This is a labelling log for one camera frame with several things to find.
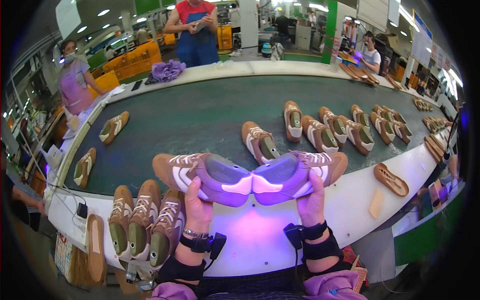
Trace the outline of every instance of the sneaker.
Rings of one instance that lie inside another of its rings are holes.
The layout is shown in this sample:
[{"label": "sneaker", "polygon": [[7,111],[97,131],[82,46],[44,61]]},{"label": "sneaker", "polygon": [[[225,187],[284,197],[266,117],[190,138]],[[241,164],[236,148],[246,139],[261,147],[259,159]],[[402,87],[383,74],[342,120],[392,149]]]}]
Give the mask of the sneaker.
[{"label": "sneaker", "polygon": [[160,180],[177,191],[187,192],[193,178],[200,177],[198,197],[206,201],[238,207],[252,192],[251,173],[217,154],[158,154],[152,165]]},{"label": "sneaker", "polygon": [[138,192],[137,205],[129,219],[128,236],[132,258],[146,261],[150,254],[150,225],[158,217],[160,189],[155,180],[145,181]]},{"label": "sneaker", "polygon": [[73,174],[73,181],[81,188],[84,188],[88,182],[88,176],[96,159],[96,149],[90,148],[78,161]]},{"label": "sneaker", "polygon": [[393,110],[393,109],[390,109],[390,108],[386,107],[385,105],[382,105],[382,108],[383,108],[383,110],[392,113],[392,115],[393,115],[393,117],[394,117],[395,120],[397,120],[397,121],[399,121],[399,122],[402,122],[402,123],[404,123],[404,124],[407,123],[407,121],[405,121],[405,119],[403,118],[402,114],[399,113],[398,111],[395,111],[395,110]]},{"label": "sneaker", "polygon": [[399,121],[393,121],[393,129],[395,130],[395,134],[402,139],[402,141],[406,144],[410,143],[412,139],[412,132],[408,128],[408,126]]},{"label": "sneaker", "polygon": [[368,127],[363,126],[360,123],[356,123],[352,120],[347,119],[345,116],[340,115],[343,122],[345,123],[348,139],[352,144],[362,153],[367,155],[373,149],[375,142],[373,141],[372,135],[368,130]]},{"label": "sneaker", "polygon": [[120,130],[127,124],[129,113],[124,111],[113,119],[108,120],[103,126],[102,131],[98,135],[100,140],[105,144],[110,144],[113,139],[119,134]]},{"label": "sneaker", "polygon": [[273,142],[272,134],[262,130],[255,122],[245,122],[241,127],[241,137],[260,165],[267,164],[280,156]]},{"label": "sneaker", "polygon": [[318,110],[318,116],[323,124],[330,127],[338,146],[343,147],[343,144],[347,141],[347,131],[345,130],[343,120],[339,116],[334,115],[333,112],[325,106]]},{"label": "sneaker", "polygon": [[380,105],[375,104],[373,106],[373,111],[377,113],[380,117],[386,119],[387,121],[391,122],[392,120],[395,120],[393,117],[393,114],[383,108],[380,107]]},{"label": "sneaker", "polygon": [[352,113],[354,122],[360,123],[365,127],[370,127],[370,123],[368,122],[368,115],[364,113],[358,105],[352,105],[350,112]]},{"label": "sneaker", "polygon": [[151,225],[150,266],[160,269],[179,243],[185,227],[185,195],[168,190],[160,206],[160,214]]},{"label": "sneaker", "polygon": [[293,101],[285,103],[283,117],[285,118],[285,127],[287,129],[287,140],[293,143],[300,142],[302,123],[301,111],[297,103]]},{"label": "sneaker", "polygon": [[108,227],[115,253],[125,261],[130,260],[132,257],[128,241],[128,225],[132,210],[132,194],[127,186],[121,185],[117,187],[113,195],[113,208],[108,218]]},{"label": "sneaker", "polygon": [[393,123],[377,115],[374,111],[370,113],[370,119],[382,137],[385,144],[389,145],[395,138]]},{"label": "sneaker", "polygon": [[313,192],[308,179],[312,168],[324,186],[334,183],[347,168],[348,158],[341,152],[308,153],[290,151],[252,172],[252,189],[258,203],[273,205]]},{"label": "sneaker", "polygon": [[338,151],[336,139],[330,128],[310,116],[301,119],[303,133],[318,152],[335,153]]}]

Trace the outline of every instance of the worker's hand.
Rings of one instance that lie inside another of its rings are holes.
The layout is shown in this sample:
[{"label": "worker's hand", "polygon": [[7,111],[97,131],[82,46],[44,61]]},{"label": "worker's hand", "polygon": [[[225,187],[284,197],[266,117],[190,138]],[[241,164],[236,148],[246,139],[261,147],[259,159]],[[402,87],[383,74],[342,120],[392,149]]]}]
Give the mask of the worker's hand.
[{"label": "worker's hand", "polygon": [[185,210],[187,213],[185,227],[196,232],[205,233],[208,232],[212,222],[213,203],[198,198],[198,190],[201,185],[200,177],[196,176],[188,186],[188,191],[185,194]]},{"label": "worker's hand", "polygon": [[42,214],[42,216],[47,216],[47,214],[45,214],[45,201],[38,201],[36,207],[38,208],[38,211]]},{"label": "worker's hand", "polygon": [[197,25],[197,22],[191,22],[186,24],[187,30],[190,32],[191,35],[194,35],[197,33],[197,30],[195,29],[196,25]]},{"label": "worker's hand", "polygon": [[200,24],[210,27],[213,25],[213,18],[208,13],[205,17],[200,19]]},{"label": "worker's hand", "polygon": [[318,176],[313,169],[310,169],[308,178],[312,184],[313,193],[297,199],[297,209],[300,219],[305,227],[312,227],[322,224],[324,217],[324,183],[322,177]]}]

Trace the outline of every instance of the smartphone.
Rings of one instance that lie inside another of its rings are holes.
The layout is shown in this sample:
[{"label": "smartphone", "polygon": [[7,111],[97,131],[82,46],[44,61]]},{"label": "smartphone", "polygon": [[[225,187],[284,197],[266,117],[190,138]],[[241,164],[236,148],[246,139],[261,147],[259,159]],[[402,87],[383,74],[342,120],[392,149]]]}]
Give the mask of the smartphone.
[{"label": "smartphone", "polygon": [[138,90],[138,88],[140,87],[141,84],[142,84],[142,81],[141,81],[141,80],[135,82],[135,85],[134,85],[133,88],[132,88],[132,92],[133,92],[134,90]]}]

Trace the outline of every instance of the cable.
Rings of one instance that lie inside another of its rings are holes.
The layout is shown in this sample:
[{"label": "cable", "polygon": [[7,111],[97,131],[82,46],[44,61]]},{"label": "cable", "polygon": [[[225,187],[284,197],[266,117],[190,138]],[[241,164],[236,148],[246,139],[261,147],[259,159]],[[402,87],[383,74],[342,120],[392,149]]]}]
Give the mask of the cable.
[{"label": "cable", "polygon": [[212,261],[211,261],[211,262],[208,264],[208,266],[204,269],[204,272],[205,272],[206,270],[208,270],[209,267],[212,266],[212,264],[213,264],[214,261],[215,261],[215,259],[212,259]]}]

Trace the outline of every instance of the bulletin board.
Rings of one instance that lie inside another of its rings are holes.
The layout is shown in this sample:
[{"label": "bulletin board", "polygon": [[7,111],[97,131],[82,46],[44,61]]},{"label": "bulletin board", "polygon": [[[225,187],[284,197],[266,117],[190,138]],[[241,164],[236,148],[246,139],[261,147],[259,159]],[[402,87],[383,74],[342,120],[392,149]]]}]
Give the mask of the bulletin board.
[{"label": "bulletin board", "polygon": [[428,68],[432,51],[432,33],[415,11],[413,11],[413,22],[415,27],[413,29],[411,55],[425,68]]}]

